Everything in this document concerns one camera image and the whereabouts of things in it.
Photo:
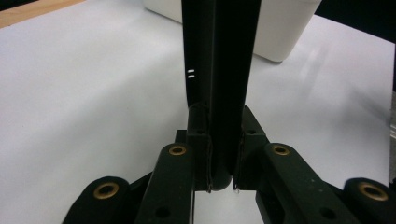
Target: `white container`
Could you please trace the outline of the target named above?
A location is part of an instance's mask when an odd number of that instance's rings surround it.
[[[321,0],[262,0],[254,53],[284,61],[300,38]],[[146,8],[182,21],[181,0],[144,0]]]

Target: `white table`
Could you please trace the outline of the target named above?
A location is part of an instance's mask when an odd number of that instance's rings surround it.
[[[0,30],[0,222],[61,223],[93,180],[150,172],[187,125],[181,25],[87,0]],[[384,184],[394,45],[314,17],[289,58],[254,56],[247,105],[323,180]],[[195,223],[261,223],[254,192],[196,194]]]

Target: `brass ring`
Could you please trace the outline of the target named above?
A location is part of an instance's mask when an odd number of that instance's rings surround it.
[[[364,196],[376,201],[384,202],[388,199],[388,194],[384,190],[367,182],[359,183],[359,191],[364,194]]]
[[[107,182],[99,185],[93,192],[93,196],[103,200],[113,197],[119,191],[119,185],[114,182]]]
[[[182,146],[174,146],[169,148],[169,153],[174,156],[181,156],[187,152],[187,149]]]
[[[275,152],[275,154],[280,156],[287,156],[290,154],[290,151],[287,148],[280,146],[273,147],[273,151]]]

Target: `white tabletop surface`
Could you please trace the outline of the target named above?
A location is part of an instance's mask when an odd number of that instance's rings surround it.
[[[139,0],[87,0],[0,29],[0,223],[61,223],[93,180],[133,182],[187,125],[182,27]],[[289,58],[254,56],[272,142],[323,180],[388,181],[394,45],[314,16]],[[196,194],[195,223],[261,223],[254,192]]]

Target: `wooden strip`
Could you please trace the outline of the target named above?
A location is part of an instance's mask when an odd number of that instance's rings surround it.
[[[10,8],[0,12],[0,28],[26,21],[48,12],[69,7],[84,0],[38,0],[20,7]]]

